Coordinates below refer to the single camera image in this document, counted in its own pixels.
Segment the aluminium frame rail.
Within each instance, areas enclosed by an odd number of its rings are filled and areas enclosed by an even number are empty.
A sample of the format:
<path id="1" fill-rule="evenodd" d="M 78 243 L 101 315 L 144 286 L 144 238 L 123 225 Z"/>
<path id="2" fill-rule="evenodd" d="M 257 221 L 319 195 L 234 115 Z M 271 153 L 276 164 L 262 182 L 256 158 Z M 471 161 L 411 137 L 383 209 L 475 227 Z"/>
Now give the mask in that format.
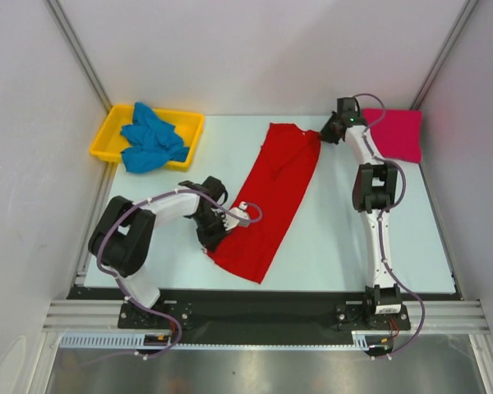
<path id="1" fill-rule="evenodd" d="M 337 313 L 346 307 L 362 306 L 361 292 L 285 292 L 167 289 L 166 314 L 185 325 L 197 319 L 218 321 L 231 318 L 240 324 L 302 323 L 327 319 L 337 323 Z M 74 286 L 65 300 L 51 302 L 47 326 L 116 326 L 127 323 L 122 316 L 126 305 L 115 288 Z M 479 301 L 460 300 L 456 295 L 403 295 L 406 318 L 399 320 L 402 331 L 424 333 L 482 334 L 489 331 Z"/>

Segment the folded magenta t shirt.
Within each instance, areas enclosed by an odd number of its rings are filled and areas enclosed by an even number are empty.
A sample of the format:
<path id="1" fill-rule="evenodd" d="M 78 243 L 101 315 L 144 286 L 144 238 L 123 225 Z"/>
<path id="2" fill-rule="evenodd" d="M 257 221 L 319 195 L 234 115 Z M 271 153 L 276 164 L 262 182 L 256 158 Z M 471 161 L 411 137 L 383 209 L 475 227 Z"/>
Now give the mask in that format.
<path id="1" fill-rule="evenodd" d="M 420 163 L 421 130 L 420 111 L 388 109 L 385 118 L 371 127 L 371 137 L 384 158 Z"/>

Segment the yellow plastic tray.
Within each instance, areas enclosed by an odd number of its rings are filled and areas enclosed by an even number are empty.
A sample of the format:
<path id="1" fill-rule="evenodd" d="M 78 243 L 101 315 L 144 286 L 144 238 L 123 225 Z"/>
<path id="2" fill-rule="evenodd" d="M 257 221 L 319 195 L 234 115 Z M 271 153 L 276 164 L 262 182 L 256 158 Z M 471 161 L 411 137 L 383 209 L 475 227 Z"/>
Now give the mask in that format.
<path id="1" fill-rule="evenodd" d="M 131 145 L 121 135 L 122 128 L 131 124 L 134 106 L 116 104 L 109 111 L 104 123 L 90 145 L 90 154 L 99 160 L 109 163 L 120 163 L 121 152 Z M 165 169 L 186 172 L 193 161 L 205 124 L 205 115 L 198 112 L 186 112 L 173 109 L 153 108 L 154 113 L 162 121 L 174 125 L 175 132 L 189 148 L 187 159 L 183 162 L 169 161 Z"/>

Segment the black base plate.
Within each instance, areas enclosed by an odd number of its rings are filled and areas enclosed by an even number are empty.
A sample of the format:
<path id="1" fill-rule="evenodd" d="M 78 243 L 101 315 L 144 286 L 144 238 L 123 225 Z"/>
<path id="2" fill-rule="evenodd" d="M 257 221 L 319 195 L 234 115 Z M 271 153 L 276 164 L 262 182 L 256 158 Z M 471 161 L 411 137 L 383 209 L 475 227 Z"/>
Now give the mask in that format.
<path id="1" fill-rule="evenodd" d="M 154 309 L 175 318 L 183 345 L 347 345 L 353 331 L 405 333 L 405 306 L 377 314 L 363 292 L 164 290 Z"/>

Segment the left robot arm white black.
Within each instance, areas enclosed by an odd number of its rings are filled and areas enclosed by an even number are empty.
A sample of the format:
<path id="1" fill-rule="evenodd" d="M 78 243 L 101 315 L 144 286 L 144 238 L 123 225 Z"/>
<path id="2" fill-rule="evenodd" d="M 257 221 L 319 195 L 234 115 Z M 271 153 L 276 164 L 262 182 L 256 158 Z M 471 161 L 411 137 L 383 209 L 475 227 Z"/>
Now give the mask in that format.
<path id="1" fill-rule="evenodd" d="M 158 327 L 167 312 L 159 288 L 146 272 L 154 229 L 174 219 L 196 223 L 198 241 L 216 250 L 237 225 L 248 218 L 242 206 L 225 209 L 228 191 L 209 176 L 201 184 L 183 181 L 169 192 L 134 202 L 121 195 L 109 200 L 88 242 L 102 273 L 114 278 L 135 306 L 136 317 L 148 328 Z"/>

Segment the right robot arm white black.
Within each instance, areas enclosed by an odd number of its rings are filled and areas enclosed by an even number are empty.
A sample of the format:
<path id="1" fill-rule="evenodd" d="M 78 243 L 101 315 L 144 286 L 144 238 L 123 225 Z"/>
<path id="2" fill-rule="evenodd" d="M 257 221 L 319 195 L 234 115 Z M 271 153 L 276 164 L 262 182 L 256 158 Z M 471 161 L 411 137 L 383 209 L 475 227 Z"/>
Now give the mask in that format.
<path id="1" fill-rule="evenodd" d="M 328 144 L 344 142 L 357 160 L 357 175 L 352 188 L 352 206 L 360 214 L 366 236 L 368 275 L 363 302 L 355 312 L 338 312 L 341 324 L 355 323 L 371 330 L 398 330 L 403 300 L 398 281 L 392 275 L 390 250 L 390 211 L 402 201 L 405 191 L 396 195 L 398 180 L 405 174 L 396 163 L 386 159 L 371 136 L 371 128 L 385 119 L 386 109 L 368 122 L 358 99 L 360 94 L 337 99 L 337 109 L 320 131 Z"/>

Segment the blue t shirt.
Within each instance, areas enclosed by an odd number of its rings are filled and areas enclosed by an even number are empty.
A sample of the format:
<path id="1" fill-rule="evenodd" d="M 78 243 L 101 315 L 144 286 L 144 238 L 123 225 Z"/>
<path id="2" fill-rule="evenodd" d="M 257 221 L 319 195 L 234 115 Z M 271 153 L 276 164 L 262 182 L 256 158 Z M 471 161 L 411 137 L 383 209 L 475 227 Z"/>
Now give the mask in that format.
<path id="1" fill-rule="evenodd" d="M 143 174 L 167 162 L 183 163 L 189 148 L 175 132 L 175 126 L 160 119 L 143 103 L 136 103 L 132 123 L 122 127 L 121 136 L 130 144 L 122 150 L 122 162 L 130 173 Z"/>

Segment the red t shirt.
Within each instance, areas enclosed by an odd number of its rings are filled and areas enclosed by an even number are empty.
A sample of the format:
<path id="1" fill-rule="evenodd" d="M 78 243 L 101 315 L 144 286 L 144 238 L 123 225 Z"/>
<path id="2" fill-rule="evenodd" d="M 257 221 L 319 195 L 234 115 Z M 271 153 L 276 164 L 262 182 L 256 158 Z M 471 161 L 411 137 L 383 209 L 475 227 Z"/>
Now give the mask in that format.
<path id="1" fill-rule="evenodd" d="M 261 283 L 305 196 L 320 156 L 320 137 L 290 123 L 272 123 L 235 204 L 259 222 L 232 231 L 209 257 L 225 271 Z"/>

